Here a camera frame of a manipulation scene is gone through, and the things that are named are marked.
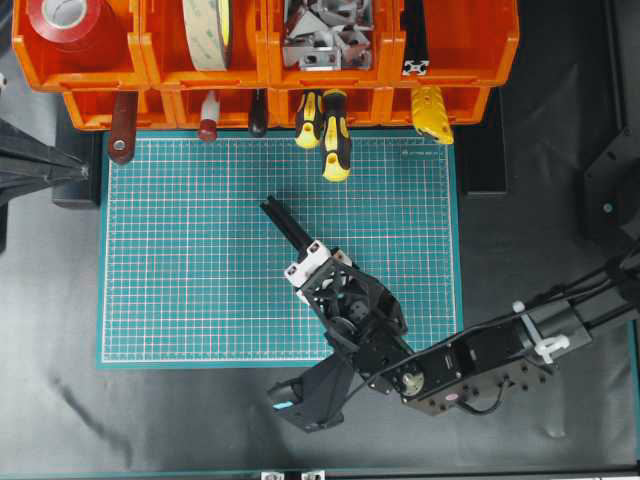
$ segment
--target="yellow screwdriver handle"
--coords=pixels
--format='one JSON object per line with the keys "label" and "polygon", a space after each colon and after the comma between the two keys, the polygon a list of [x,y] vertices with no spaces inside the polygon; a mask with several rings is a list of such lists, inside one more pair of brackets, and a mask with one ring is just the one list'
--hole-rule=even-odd
{"label": "yellow screwdriver handle", "polygon": [[322,97],[325,108],[322,176],[343,182],[351,172],[351,137],[347,129],[347,94],[329,90]]}
{"label": "yellow screwdriver handle", "polygon": [[301,148],[315,148],[322,137],[324,115],[322,94],[315,90],[304,92],[296,112],[296,143]]}

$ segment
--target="tape roll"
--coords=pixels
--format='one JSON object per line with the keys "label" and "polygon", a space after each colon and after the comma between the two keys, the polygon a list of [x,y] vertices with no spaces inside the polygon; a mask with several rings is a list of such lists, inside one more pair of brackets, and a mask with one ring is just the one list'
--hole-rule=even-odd
{"label": "tape roll", "polygon": [[106,0],[28,0],[27,15],[35,32],[72,63],[110,67],[128,50],[126,32]]}
{"label": "tape roll", "polygon": [[231,1],[182,0],[189,55],[196,70],[226,70],[231,57]]}

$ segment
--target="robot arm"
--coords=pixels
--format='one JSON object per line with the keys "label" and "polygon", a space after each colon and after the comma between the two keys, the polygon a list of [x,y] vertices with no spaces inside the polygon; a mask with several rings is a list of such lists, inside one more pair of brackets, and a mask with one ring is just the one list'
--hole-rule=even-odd
{"label": "robot arm", "polygon": [[[414,352],[402,339],[407,325],[400,304],[384,285],[341,250],[312,240],[273,197],[262,208],[298,250],[284,276],[325,326],[334,350],[301,377],[269,391],[274,412],[306,432],[342,423],[342,407],[364,386],[395,391],[403,404],[429,415],[456,407],[492,413],[505,395],[543,385],[557,359],[640,310],[636,244],[624,258],[570,285],[526,306],[515,302],[513,313]],[[355,374],[362,383],[349,392]],[[488,408],[474,406],[487,401]]]}

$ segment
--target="grid lines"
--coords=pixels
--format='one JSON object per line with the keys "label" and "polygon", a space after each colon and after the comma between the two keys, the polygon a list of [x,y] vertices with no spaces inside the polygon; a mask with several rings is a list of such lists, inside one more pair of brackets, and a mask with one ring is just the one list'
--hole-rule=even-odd
{"label": "grid lines", "polygon": [[409,131],[353,134],[347,182],[290,132],[142,132],[107,171],[103,366],[300,366],[330,354],[284,279],[296,252],[259,208],[274,195],[313,238],[342,248],[398,298],[422,349],[460,324],[453,149]]}

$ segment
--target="screw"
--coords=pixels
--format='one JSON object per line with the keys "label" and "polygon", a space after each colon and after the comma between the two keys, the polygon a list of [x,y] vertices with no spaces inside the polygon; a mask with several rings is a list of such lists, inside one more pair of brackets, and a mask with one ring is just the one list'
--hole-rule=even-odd
{"label": "screw", "polygon": [[407,387],[413,387],[416,384],[416,377],[414,377],[410,373],[405,373],[402,376],[402,383],[404,383]]}
{"label": "screw", "polygon": [[126,146],[127,146],[127,142],[125,142],[124,140],[116,140],[115,142],[113,142],[113,149],[119,152],[124,150]]}

